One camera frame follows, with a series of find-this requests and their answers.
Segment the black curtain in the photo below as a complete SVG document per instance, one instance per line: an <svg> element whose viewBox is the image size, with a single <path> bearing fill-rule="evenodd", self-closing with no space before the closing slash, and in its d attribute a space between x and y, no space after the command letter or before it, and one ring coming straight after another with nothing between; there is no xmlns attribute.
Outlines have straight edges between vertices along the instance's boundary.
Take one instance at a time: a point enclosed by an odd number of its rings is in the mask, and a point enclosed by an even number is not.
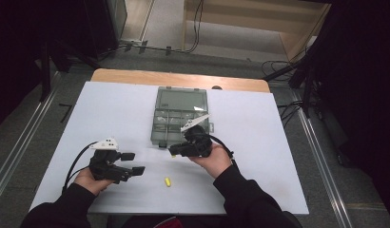
<svg viewBox="0 0 390 228"><path fill-rule="evenodd" d="M347 137L339 150L372 178L390 215L390 0L320 1L330 11L309 65Z"/></svg>
<svg viewBox="0 0 390 228"><path fill-rule="evenodd" d="M79 41L83 0L0 0L0 124L38 85L49 93L46 66L62 68Z"/></svg>

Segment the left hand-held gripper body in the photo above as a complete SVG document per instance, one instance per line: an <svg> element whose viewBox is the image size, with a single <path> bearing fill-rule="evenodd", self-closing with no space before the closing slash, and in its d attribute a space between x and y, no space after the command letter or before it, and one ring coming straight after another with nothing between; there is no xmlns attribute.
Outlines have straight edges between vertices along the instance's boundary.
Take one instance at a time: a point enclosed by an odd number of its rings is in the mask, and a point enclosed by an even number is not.
<svg viewBox="0 0 390 228"><path fill-rule="evenodd" d="M107 138L91 144L89 148L94 149L88 166L93 177L98 181L113 180L119 184L122 171L114 163L121 158L121 153L117 151L116 140Z"/></svg>

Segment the dark cabinet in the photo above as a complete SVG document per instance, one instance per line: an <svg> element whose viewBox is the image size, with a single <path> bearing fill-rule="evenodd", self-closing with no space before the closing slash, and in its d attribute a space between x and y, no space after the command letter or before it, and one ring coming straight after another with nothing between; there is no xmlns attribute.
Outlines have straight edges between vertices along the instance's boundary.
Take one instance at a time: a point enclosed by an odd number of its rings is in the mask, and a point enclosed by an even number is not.
<svg viewBox="0 0 390 228"><path fill-rule="evenodd" d="M88 56L115 50L127 20L126 0L84 0L88 17Z"/></svg>

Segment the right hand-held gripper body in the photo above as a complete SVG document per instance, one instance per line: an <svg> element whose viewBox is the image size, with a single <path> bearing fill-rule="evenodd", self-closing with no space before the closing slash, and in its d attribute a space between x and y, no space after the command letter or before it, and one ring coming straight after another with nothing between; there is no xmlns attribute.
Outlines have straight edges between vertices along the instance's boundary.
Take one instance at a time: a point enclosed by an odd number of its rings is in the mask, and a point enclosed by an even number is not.
<svg viewBox="0 0 390 228"><path fill-rule="evenodd" d="M183 143L184 148L181 151L183 157L203 157L207 158L211 153L211 140L205 133L205 130L200 126L200 123L207 120L209 114L190 119L181 128L184 132L186 142Z"/></svg>

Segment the person's left hand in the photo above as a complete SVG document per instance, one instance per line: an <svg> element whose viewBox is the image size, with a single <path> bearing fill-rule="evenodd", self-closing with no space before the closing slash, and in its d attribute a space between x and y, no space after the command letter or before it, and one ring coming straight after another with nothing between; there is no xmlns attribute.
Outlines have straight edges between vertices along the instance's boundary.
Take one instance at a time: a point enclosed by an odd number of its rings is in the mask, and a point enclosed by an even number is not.
<svg viewBox="0 0 390 228"><path fill-rule="evenodd" d="M74 183L86 188L90 193L98 196L102 191L107 189L113 180L96 180L88 168L84 168L76 176Z"/></svg>

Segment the white board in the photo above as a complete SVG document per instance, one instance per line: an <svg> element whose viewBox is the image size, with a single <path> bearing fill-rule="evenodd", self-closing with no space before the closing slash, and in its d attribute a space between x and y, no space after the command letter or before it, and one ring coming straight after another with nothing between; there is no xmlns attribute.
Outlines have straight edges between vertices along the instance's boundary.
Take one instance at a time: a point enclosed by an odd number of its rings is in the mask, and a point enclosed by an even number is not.
<svg viewBox="0 0 390 228"><path fill-rule="evenodd" d="M154 85L86 83L32 203L57 200L69 168L88 165L93 154L88 144L112 137L121 151L135 154L132 165L146 169L140 177L109 186L90 212L221 214L224 199L204 169L151 143L156 97ZM308 214L273 95L210 89L207 102L213 134L233 151L241 173L284 211Z"/></svg>

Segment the wooden shelf unit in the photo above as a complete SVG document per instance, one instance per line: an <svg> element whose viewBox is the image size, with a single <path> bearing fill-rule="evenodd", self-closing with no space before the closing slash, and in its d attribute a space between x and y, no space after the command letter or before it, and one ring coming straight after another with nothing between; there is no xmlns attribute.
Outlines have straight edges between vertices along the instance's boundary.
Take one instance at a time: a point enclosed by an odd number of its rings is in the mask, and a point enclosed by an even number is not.
<svg viewBox="0 0 390 228"><path fill-rule="evenodd" d="M204 0L202 21L277 31L290 62L319 34L331 5L314 0Z"/></svg>

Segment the grey clear plastic organizer box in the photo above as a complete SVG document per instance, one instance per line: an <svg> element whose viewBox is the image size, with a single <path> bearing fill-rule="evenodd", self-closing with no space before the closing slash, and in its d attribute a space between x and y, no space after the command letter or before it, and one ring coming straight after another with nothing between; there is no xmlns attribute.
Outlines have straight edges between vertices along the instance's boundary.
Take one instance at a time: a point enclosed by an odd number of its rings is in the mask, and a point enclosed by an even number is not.
<svg viewBox="0 0 390 228"><path fill-rule="evenodd" d="M160 86L158 88L151 130L151 142L167 148L185 141L181 128L189 120L207 115L205 89Z"/></svg>

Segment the red garment part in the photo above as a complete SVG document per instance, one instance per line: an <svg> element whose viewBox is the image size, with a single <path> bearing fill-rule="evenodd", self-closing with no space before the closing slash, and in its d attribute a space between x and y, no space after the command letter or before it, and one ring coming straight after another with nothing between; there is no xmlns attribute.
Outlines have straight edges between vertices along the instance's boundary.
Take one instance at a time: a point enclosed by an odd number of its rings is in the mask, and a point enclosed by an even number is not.
<svg viewBox="0 0 390 228"><path fill-rule="evenodd" d="M184 226L178 218L172 217L158 222L152 228L184 228Z"/></svg>

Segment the person's right hand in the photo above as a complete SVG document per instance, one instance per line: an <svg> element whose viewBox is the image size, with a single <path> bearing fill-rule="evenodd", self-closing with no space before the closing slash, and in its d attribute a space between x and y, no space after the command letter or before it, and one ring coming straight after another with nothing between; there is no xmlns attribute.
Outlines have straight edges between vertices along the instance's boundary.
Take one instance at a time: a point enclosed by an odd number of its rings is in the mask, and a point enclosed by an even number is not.
<svg viewBox="0 0 390 228"><path fill-rule="evenodd" d="M211 153L207 158L190 157L189 159L200 165L214 179L231 165L231 160L224 148L216 143L211 145Z"/></svg>

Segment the black stand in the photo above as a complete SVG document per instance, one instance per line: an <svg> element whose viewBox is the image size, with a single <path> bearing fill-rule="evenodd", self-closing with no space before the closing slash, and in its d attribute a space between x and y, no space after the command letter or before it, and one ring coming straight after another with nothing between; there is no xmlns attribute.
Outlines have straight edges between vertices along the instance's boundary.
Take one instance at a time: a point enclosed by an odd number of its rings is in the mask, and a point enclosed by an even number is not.
<svg viewBox="0 0 390 228"><path fill-rule="evenodd" d="M304 58L301 58L294 63L286 62L283 68L274 70L270 74L266 74L264 72L264 68L262 68L263 79L267 82L275 80L278 77L289 73L290 71L293 71L293 75L290 77L288 84L291 88L300 88L303 86L302 111L305 117L309 118L310 97L313 87L315 69L309 65Z"/></svg>
<svg viewBox="0 0 390 228"><path fill-rule="evenodd" d="M71 54L77 59L85 63L86 65L98 69L101 66L94 61L90 60L82 52L78 51L73 46L58 39L49 39L43 41L40 44L40 60L41 60L41 98L40 102L43 102L51 92L51 78L50 78L50 63L52 61L55 66L63 71L68 72L71 63L68 61L67 55Z"/></svg>

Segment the metal floor rail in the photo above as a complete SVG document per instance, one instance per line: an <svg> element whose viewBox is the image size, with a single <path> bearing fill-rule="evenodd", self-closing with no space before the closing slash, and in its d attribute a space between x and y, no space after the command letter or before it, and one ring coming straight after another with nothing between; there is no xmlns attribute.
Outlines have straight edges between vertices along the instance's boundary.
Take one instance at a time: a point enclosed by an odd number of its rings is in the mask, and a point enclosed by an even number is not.
<svg viewBox="0 0 390 228"><path fill-rule="evenodd" d="M322 147L319 143L312 123L302 110L299 110L299 118L301 120L306 138L310 144L313 157L321 175L325 191L329 198L337 222L340 228L354 228L341 193L326 162L326 158L323 154Z"/></svg>
<svg viewBox="0 0 390 228"><path fill-rule="evenodd" d="M56 71L51 77L52 89L49 92L47 98L40 102L34 109L32 116L29 118L27 125L24 127L21 135L17 141L12 145L11 151L5 159L3 165L0 168L0 198L8 185L12 174L14 173L17 165L21 161L24 153L29 146L29 142L46 116L49 107L58 91L60 82L62 81L62 73Z"/></svg>

